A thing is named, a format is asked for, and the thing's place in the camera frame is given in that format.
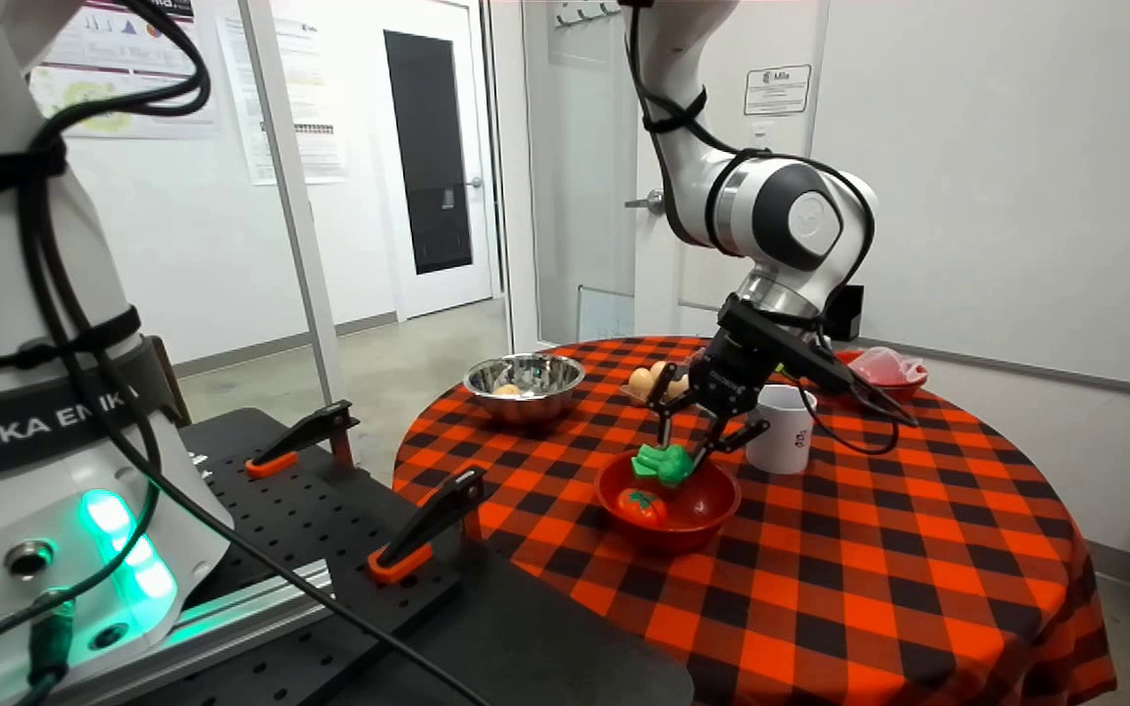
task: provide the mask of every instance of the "glass panel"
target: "glass panel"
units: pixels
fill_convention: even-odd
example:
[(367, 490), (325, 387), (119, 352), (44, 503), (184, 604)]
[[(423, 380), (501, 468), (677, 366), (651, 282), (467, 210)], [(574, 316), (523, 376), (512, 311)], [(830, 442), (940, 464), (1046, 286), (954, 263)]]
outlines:
[(637, 93), (623, 18), (562, 29), (524, 4), (538, 333), (631, 333)]
[(384, 33), (417, 273), (467, 267), (469, 214), (449, 44)]

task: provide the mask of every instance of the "checkered tablecloth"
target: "checkered tablecloth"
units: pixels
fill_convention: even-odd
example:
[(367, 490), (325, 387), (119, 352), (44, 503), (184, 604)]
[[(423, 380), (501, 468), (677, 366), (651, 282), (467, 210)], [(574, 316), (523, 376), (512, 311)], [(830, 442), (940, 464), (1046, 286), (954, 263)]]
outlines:
[[(740, 511), (701, 553), (648, 555), (591, 503), (595, 472), (651, 442), (618, 387), (688, 359), (693, 336), (562, 345), (587, 380), (545, 435), (491, 427), (463, 387), (408, 427), (395, 490), (423, 499), (482, 468), (495, 553), (609, 622), (684, 657), (701, 703), (1084, 703), (1115, 685), (1088, 542), (1045, 476), (969, 413), (918, 391), (889, 456), (822, 435), (813, 468), (767, 477), (712, 456)], [(834, 435), (888, 423), (818, 399)]]

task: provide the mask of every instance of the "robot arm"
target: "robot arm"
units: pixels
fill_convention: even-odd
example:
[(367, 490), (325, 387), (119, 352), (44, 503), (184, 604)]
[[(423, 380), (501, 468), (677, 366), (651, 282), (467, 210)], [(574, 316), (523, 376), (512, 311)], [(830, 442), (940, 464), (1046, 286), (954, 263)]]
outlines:
[(725, 418), (757, 405), (775, 366), (813, 376), (829, 391), (860, 386), (822, 348), (803, 345), (803, 333), (818, 328), (829, 299), (872, 247), (872, 191), (818, 159), (731, 150), (699, 124), (706, 107), (699, 56), (739, 0), (623, 4), (631, 4), (631, 82), (664, 170), (673, 234), (753, 257), (753, 273), (723, 304), (706, 352), (689, 359), (684, 405), (712, 417), (693, 456), (701, 464), (711, 448), (725, 442), (716, 438)]

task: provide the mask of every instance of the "round table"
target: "round table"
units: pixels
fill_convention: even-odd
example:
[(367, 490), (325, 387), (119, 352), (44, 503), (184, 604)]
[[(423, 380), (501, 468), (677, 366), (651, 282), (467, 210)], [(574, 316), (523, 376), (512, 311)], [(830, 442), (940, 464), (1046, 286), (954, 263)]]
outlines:
[[(699, 553), (639, 553), (591, 503), (591, 476), (656, 435), (618, 391), (627, 372), (699, 348), (562, 345), (587, 380), (538, 435), (486, 423), (447, 387), (408, 427), (395, 490), (418, 503), (463, 468), (486, 472), (491, 550), (684, 657), (701, 703), (1084, 703), (1115, 685), (1068, 504), (1029, 456), (932, 391), (905, 399), (918, 427), (888, 456), (817, 435), (807, 472), (782, 477), (712, 456), (740, 482), (739, 518)], [(818, 418), (846, 438), (888, 435), (830, 396)]]

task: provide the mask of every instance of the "stainless steel bowl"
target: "stainless steel bowl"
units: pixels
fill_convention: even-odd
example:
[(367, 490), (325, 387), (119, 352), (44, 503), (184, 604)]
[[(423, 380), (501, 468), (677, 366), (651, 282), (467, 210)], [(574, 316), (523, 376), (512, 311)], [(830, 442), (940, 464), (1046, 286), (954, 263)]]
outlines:
[(538, 427), (566, 417), (575, 405), (584, 369), (569, 358), (535, 352), (535, 358), (491, 358), (478, 359), (463, 387), (474, 405), (512, 427)]

